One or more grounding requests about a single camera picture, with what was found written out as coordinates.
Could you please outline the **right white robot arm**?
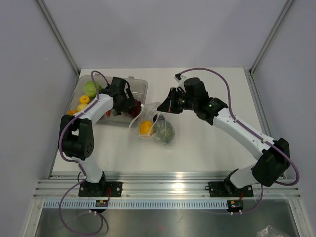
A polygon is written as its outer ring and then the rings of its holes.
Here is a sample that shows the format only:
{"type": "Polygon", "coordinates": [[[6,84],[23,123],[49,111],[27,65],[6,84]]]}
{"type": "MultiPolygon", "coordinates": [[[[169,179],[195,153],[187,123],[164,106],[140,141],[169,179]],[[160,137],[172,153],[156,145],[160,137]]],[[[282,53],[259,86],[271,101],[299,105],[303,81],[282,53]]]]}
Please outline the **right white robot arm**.
{"type": "Polygon", "coordinates": [[[180,114],[191,110],[197,117],[226,132],[243,145],[257,160],[254,165],[232,171],[220,185],[229,196],[235,196],[242,188],[261,184],[270,187],[290,167],[289,143],[251,128],[245,129],[230,113],[229,106],[216,97],[210,97],[199,78],[184,81],[183,86],[173,87],[167,98],[158,106],[158,111],[180,114]]]}

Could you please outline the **purple grape bunch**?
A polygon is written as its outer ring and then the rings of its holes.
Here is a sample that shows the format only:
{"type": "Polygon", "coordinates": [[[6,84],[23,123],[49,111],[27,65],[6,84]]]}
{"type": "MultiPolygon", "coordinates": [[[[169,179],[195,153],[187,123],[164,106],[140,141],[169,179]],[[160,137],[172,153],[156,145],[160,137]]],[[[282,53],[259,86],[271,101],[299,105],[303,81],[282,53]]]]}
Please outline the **purple grape bunch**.
{"type": "Polygon", "coordinates": [[[134,101],[136,103],[136,106],[130,108],[127,111],[127,113],[133,118],[137,117],[140,114],[140,112],[141,112],[141,104],[142,104],[140,101],[138,101],[136,99],[134,101]]]}

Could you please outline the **green netted melon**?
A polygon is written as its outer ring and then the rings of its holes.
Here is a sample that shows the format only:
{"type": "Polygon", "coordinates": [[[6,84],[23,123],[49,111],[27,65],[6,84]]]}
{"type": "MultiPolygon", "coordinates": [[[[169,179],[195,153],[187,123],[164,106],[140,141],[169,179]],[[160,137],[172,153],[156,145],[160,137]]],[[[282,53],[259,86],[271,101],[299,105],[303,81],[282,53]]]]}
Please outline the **green netted melon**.
{"type": "Polygon", "coordinates": [[[154,125],[156,137],[164,144],[169,144],[175,136],[172,124],[167,120],[158,120],[154,125]]]}

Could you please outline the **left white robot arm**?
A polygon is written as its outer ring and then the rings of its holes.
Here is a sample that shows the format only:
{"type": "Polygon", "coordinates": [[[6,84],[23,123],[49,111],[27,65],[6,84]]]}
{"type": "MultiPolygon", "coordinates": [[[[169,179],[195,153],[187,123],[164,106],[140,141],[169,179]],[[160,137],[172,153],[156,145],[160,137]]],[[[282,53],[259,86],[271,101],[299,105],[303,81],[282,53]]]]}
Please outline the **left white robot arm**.
{"type": "Polygon", "coordinates": [[[106,176],[94,158],[93,126],[107,112],[121,115],[137,105],[127,80],[114,77],[110,84],[99,90],[92,81],[96,96],[84,109],[74,115],[64,115],[60,122],[58,150],[66,162],[75,163],[84,180],[79,183],[81,197],[100,197],[108,185],[106,176]]]}

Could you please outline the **clear zip top bag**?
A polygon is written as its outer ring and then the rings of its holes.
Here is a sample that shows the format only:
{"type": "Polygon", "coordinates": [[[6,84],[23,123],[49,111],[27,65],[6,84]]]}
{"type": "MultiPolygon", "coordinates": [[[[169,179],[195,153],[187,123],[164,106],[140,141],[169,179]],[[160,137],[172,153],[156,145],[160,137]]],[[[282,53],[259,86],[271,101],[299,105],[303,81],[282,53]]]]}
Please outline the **clear zip top bag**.
{"type": "Polygon", "coordinates": [[[140,112],[140,114],[137,117],[135,117],[130,122],[129,127],[128,127],[128,132],[129,132],[129,134],[131,136],[134,136],[135,138],[139,138],[139,139],[146,140],[146,141],[153,140],[153,141],[156,141],[157,143],[159,143],[161,145],[171,147],[171,146],[175,145],[176,129],[173,126],[173,124],[171,123],[171,119],[165,113],[159,112],[157,110],[159,105],[160,105],[160,102],[154,102],[154,103],[150,103],[150,104],[146,104],[146,105],[141,104],[141,112],[140,112]],[[152,127],[153,129],[154,129],[154,125],[156,124],[156,122],[158,120],[167,120],[167,121],[169,121],[172,124],[172,126],[174,128],[174,131],[175,131],[175,136],[174,136],[173,140],[171,141],[171,143],[164,144],[163,142],[161,142],[156,137],[155,132],[153,133],[152,136],[141,135],[140,134],[141,123],[144,122],[144,121],[147,121],[147,120],[150,120],[153,123],[153,127],[152,127]]]}

